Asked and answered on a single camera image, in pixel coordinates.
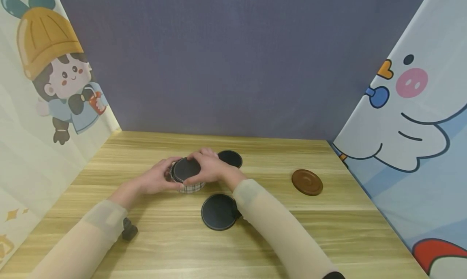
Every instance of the black clip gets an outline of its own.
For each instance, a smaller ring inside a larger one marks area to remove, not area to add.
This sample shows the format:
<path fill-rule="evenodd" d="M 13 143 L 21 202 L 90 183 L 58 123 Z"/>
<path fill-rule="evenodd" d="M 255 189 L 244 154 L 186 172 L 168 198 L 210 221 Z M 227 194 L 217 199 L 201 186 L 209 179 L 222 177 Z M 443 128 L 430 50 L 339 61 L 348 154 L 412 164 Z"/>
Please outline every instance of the black clip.
<path fill-rule="evenodd" d="M 242 214 L 240 213 L 240 211 L 238 211 L 237 202 L 235 202 L 235 200 L 233 200 L 233 202 L 232 202 L 232 214 L 233 214 L 235 220 L 242 217 Z"/>
<path fill-rule="evenodd" d="M 138 233 L 138 227 L 133 225 L 128 218 L 123 219 L 122 239 L 131 241 Z"/>

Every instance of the gray wall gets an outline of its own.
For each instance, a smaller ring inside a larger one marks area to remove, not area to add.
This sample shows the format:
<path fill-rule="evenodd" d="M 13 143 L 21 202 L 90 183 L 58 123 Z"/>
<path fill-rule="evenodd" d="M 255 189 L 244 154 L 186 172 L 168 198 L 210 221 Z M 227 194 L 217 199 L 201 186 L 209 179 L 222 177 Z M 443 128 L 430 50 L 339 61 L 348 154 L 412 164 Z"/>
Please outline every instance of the gray wall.
<path fill-rule="evenodd" d="M 61 0 L 124 130 L 334 138 L 422 0 Z"/>

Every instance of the wooden tabletop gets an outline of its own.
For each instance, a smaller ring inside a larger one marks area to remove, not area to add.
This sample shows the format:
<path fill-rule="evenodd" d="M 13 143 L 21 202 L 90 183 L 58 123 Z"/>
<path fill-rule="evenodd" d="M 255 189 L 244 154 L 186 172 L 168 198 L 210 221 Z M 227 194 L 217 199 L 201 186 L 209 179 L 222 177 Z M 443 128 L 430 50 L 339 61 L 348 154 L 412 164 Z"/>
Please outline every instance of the wooden tabletop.
<path fill-rule="evenodd" d="M 316 239 L 348 279 L 428 278 L 359 184 L 325 141 L 213 137 L 117 131 L 0 272 L 25 278 L 61 237 L 120 183 L 168 156 L 187 156 L 202 146 L 235 150 L 242 170 L 273 194 Z M 323 193 L 306 196 L 293 186 L 296 169 L 323 181 Z M 207 228 L 203 202 L 227 193 L 207 184 L 194 194 L 146 197 L 129 214 L 139 228 L 131 242 L 121 239 L 93 278 L 287 278 L 265 240 L 240 219 L 226 231 Z"/>

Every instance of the arm sleeve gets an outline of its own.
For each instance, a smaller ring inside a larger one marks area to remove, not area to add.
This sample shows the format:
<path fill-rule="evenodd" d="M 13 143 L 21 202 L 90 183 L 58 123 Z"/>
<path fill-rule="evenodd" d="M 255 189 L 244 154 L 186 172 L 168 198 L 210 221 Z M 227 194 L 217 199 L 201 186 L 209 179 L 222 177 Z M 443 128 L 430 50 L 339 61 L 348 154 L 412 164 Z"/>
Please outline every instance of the arm sleeve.
<path fill-rule="evenodd" d="M 46 255 L 29 279 L 89 279 L 123 231 L 127 211 L 104 200 Z"/>
<path fill-rule="evenodd" d="M 344 278 L 298 220 L 257 182 L 242 181 L 233 197 L 240 213 L 271 245 L 291 279 Z"/>

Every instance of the brown coaster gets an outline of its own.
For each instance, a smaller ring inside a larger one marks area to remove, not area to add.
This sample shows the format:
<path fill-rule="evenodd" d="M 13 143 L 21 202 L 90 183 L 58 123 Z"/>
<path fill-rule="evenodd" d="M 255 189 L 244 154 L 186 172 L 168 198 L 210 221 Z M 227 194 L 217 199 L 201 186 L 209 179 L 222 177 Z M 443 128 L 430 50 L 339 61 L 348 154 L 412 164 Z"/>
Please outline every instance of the brown coaster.
<path fill-rule="evenodd" d="M 319 195 L 323 191 L 323 182 L 313 172 L 297 170 L 292 174 L 292 183 L 300 192 L 309 196 Z"/>

